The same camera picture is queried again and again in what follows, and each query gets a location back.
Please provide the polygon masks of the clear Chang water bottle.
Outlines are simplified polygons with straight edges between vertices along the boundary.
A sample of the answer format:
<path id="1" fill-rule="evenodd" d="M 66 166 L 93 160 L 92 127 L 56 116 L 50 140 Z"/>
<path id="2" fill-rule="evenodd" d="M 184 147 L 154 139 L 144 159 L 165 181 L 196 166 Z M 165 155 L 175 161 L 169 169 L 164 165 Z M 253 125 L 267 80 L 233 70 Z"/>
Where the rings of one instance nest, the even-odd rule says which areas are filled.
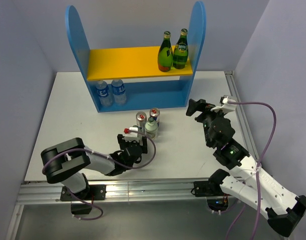
<path id="1" fill-rule="evenodd" d="M 158 133 L 158 124 L 156 120 L 149 117 L 145 123 L 145 134 L 151 139 L 155 139 Z"/>

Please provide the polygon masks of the Red Bull can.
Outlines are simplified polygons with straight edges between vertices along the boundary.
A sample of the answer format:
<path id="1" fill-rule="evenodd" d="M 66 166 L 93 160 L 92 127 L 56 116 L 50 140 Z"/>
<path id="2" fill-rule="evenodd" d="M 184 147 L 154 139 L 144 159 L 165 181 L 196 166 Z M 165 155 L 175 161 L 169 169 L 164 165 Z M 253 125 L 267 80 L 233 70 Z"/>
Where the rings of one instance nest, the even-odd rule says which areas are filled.
<path id="1" fill-rule="evenodd" d="M 150 109 L 149 115 L 150 115 L 150 117 L 154 118 L 154 120 L 159 125 L 159 123 L 160 123 L 160 110 L 158 108 L 154 107 L 154 108 Z"/>
<path id="2" fill-rule="evenodd" d="M 143 111 L 139 111 L 136 113 L 136 125 L 143 129 L 145 127 L 145 123 L 147 121 L 147 115 Z"/>

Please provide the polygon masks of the green Perrier bottle yellow label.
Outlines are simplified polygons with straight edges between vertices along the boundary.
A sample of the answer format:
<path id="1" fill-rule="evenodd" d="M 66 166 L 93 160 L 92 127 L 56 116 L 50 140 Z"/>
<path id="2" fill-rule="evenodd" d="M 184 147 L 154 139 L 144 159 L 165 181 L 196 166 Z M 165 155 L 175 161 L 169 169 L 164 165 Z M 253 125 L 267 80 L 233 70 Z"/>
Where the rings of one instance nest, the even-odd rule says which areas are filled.
<path id="1" fill-rule="evenodd" d="M 179 70 L 185 68 L 188 59 L 187 34 L 188 30 L 183 28 L 173 52 L 173 67 Z"/>

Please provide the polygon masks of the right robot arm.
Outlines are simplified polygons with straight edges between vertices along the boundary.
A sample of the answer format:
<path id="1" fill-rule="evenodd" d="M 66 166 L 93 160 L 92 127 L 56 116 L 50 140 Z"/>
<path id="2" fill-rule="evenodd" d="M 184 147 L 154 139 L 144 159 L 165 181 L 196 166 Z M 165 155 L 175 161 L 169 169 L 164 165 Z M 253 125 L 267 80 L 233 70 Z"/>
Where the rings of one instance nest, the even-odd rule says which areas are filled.
<path id="1" fill-rule="evenodd" d="M 225 115 L 236 109 L 233 97 L 224 95 L 215 106 L 200 99 L 189 100 L 187 116 L 203 124 L 206 146 L 215 149 L 214 157 L 226 170 L 218 169 L 209 178 L 209 189 L 231 195 L 267 220 L 279 235 L 289 237 L 306 212 L 306 196 L 287 190 L 257 164 L 254 157 L 233 136 L 235 130 Z"/>

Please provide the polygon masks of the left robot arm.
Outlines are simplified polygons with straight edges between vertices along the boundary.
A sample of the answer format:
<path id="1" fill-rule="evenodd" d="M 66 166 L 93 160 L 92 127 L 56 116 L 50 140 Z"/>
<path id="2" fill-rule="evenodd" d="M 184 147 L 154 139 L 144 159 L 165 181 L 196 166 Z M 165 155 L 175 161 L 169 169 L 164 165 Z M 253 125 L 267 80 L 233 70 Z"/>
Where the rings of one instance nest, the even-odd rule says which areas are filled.
<path id="1" fill-rule="evenodd" d="M 108 155 L 96 155 L 80 137 L 49 147 L 41 152 L 42 173 L 50 184 L 62 183 L 77 198 L 89 196 L 90 187 L 82 169 L 113 177 L 130 170 L 147 154 L 147 137 L 138 133 L 119 134 L 120 149 Z"/>

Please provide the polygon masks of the blue shelf yellow board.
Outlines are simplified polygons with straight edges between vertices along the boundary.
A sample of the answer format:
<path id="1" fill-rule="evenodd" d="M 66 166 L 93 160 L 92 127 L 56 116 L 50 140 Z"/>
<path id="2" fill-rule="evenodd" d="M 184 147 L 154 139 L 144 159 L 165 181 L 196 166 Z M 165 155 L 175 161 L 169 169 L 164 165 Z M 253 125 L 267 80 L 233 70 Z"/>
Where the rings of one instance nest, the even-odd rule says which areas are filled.
<path id="1" fill-rule="evenodd" d="M 97 112 L 118 112 L 185 107 L 202 52 L 206 33 L 206 9 L 197 1 L 188 27 L 188 61 L 184 69 L 162 72 L 157 66 L 158 46 L 90 49 L 77 9 L 66 7 L 68 41 Z M 127 101 L 102 106 L 95 82 L 122 79 Z"/>

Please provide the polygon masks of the plastic water bottle blue label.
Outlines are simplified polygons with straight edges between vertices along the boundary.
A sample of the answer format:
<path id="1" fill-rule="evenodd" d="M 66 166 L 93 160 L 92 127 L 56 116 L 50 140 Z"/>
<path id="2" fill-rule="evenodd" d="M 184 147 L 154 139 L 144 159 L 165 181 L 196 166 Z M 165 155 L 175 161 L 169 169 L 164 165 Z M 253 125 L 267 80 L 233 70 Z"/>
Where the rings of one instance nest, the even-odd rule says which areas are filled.
<path id="1" fill-rule="evenodd" d="M 104 80 L 96 82 L 96 91 L 103 107 L 110 107 L 113 104 L 109 86 Z"/>

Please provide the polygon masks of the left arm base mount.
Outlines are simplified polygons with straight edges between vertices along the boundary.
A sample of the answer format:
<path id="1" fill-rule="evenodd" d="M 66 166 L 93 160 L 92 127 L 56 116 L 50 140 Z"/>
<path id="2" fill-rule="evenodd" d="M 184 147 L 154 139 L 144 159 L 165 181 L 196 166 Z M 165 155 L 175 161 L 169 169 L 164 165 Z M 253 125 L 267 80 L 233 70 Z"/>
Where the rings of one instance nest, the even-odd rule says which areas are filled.
<path id="1" fill-rule="evenodd" d="M 103 210 L 94 205 L 94 201 L 103 201 L 106 196 L 106 185 L 95 184 L 87 186 L 84 190 L 79 193 L 74 193 L 73 196 L 67 187 L 62 187 L 60 196 L 61 202 L 71 202 L 71 213 L 74 217 L 79 217 L 82 220 L 90 221 L 96 220 L 103 215 Z M 98 209 L 100 215 L 98 217 L 86 218 L 92 209 Z"/>

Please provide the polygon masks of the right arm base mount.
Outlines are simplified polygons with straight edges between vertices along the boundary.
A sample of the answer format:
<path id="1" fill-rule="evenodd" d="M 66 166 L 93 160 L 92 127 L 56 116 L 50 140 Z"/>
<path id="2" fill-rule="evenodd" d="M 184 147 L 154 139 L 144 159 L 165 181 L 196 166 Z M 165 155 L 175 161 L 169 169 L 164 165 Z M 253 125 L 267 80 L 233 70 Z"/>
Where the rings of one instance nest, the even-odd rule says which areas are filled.
<path id="1" fill-rule="evenodd" d="M 209 180 L 194 181 L 190 193 L 196 198 L 205 197 L 210 210 L 217 213 L 228 211 L 238 203 L 238 200 L 229 202 L 229 195 Z"/>

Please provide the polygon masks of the aluminium frame rail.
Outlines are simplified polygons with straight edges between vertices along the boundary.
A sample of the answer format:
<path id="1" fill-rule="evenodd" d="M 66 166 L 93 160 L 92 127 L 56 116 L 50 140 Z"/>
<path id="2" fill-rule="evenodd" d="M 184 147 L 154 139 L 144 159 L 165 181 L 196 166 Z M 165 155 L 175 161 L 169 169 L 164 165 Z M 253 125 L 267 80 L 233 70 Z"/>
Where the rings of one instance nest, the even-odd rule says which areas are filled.
<path id="1" fill-rule="evenodd" d="M 106 185 L 106 197 L 98 204 L 105 219 L 126 216 L 128 228 L 139 218 L 140 229 L 129 239 L 174 238 L 182 228 L 188 239 L 222 239 L 233 219 L 241 214 L 230 238 L 248 239 L 255 210 L 231 199 L 225 213 L 211 213 L 205 197 L 194 197 L 194 181 L 206 180 L 220 165 L 204 143 L 202 128 L 186 107 L 162 109 L 156 138 L 157 155 L 147 167 L 116 177 L 86 170 L 91 184 Z M 21 185 L 6 238 L 45 239 L 55 229 L 68 226 L 98 230 L 101 221 L 82 223 L 71 218 L 67 203 L 60 201 L 59 183 L 48 184 L 41 173 L 41 151 L 49 145 L 81 137 L 87 146 L 102 153 L 117 148 L 117 134 L 135 122 L 135 111 L 98 113 L 79 72 L 59 72 L 50 94 L 33 154 Z"/>

